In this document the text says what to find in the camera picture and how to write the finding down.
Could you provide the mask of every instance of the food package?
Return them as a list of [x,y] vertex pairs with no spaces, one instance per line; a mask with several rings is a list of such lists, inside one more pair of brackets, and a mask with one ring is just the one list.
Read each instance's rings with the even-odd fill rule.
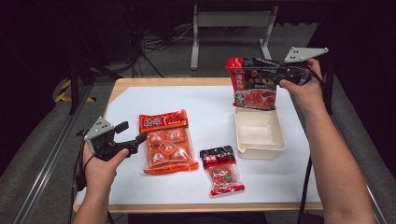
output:
[[212,182],[211,196],[245,189],[245,185],[239,180],[232,147],[201,150],[200,157]]
[[271,76],[278,64],[260,58],[230,58],[226,69],[233,83],[234,106],[274,110],[276,83]]
[[188,119],[184,109],[161,115],[139,115],[140,132],[148,132],[146,141],[149,175],[167,175],[197,170],[189,141]]

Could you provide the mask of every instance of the person's left hand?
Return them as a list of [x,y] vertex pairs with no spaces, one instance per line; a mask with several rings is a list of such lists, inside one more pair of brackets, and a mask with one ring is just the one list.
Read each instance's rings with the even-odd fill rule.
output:
[[[83,150],[84,165],[92,156],[90,145],[85,143]],[[128,149],[121,150],[110,161],[102,161],[93,156],[85,168],[85,177],[87,180],[87,193],[100,193],[108,195],[116,176],[117,167],[123,162],[128,155]]]

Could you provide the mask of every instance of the wrist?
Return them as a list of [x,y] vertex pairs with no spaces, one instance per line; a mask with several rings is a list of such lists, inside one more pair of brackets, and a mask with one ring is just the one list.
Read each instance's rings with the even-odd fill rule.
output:
[[304,116],[306,119],[310,117],[316,117],[316,116],[321,116],[323,114],[328,114],[326,105],[323,103],[323,101],[319,101],[315,104],[312,104],[311,106],[304,107],[302,108],[302,111],[304,113]]
[[86,197],[97,201],[108,201],[110,189],[90,189],[87,188]]

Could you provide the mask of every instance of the plastic tray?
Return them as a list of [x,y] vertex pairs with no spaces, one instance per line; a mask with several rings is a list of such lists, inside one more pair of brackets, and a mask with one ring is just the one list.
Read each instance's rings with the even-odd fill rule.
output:
[[244,159],[272,160],[285,149],[276,110],[235,108],[238,155]]

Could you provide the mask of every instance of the plastic wrapper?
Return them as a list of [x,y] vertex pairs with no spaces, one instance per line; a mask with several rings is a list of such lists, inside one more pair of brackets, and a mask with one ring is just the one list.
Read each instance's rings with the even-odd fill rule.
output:
[[200,157],[212,182],[211,196],[245,189],[245,185],[239,180],[232,147],[202,150]]
[[274,110],[278,64],[260,58],[230,58],[226,69],[233,83],[234,106]]
[[139,116],[140,132],[148,132],[146,174],[167,175],[199,168],[192,156],[188,124],[185,110]]

